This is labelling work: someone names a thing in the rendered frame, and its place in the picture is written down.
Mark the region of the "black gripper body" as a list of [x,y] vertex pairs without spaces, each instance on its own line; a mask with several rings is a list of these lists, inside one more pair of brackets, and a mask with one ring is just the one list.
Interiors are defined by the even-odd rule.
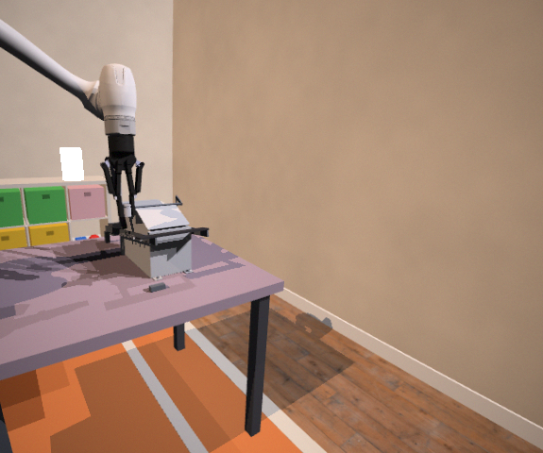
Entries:
[[[137,161],[134,150],[134,137],[108,136],[109,157],[111,166],[117,171],[117,160],[122,160],[122,171],[127,171],[126,160],[130,159],[131,168]],[[121,154],[120,154],[121,153]]]

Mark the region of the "grey metal cylinder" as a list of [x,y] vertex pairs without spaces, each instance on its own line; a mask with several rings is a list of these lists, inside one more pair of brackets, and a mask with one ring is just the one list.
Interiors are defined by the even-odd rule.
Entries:
[[131,212],[131,204],[123,204],[122,205],[122,208],[123,208],[123,217],[131,217],[132,216],[132,212]]

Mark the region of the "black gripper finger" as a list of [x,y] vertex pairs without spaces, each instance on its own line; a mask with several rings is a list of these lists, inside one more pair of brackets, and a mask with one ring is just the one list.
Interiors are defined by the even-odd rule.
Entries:
[[110,162],[106,160],[100,163],[102,167],[108,187],[109,193],[113,194],[113,199],[117,200],[117,210],[118,216],[123,217],[123,208],[122,208],[122,196],[121,196],[121,174],[122,174],[122,160],[117,160],[117,171],[114,169],[115,173],[115,184],[114,189],[112,185],[112,180],[110,176]]
[[132,216],[135,215],[135,204],[134,199],[137,198],[137,193],[141,191],[141,185],[142,185],[142,171],[144,168],[144,162],[136,161],[136,176],[135,176],[135,189],[134,189],[134,183],[133,183],[133,177],[132,177],[132,169],[131,169],[131,162],[130,159],[126,160],[127,163],[127,171],[125,171],[127,176],[127,185],[128,185],[128,191],[129,191],[129,204],[131,204],[131,212]]

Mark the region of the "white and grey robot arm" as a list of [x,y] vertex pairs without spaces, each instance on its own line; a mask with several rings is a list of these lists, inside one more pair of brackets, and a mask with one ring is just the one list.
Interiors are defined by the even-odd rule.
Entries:
[[103,66],[99,81],[83,80],[65,70],[1,19],[0,47],[76,96],[84,109],[104,121],[107,136],[136,135],[136,87],[128,67],[108,64]]

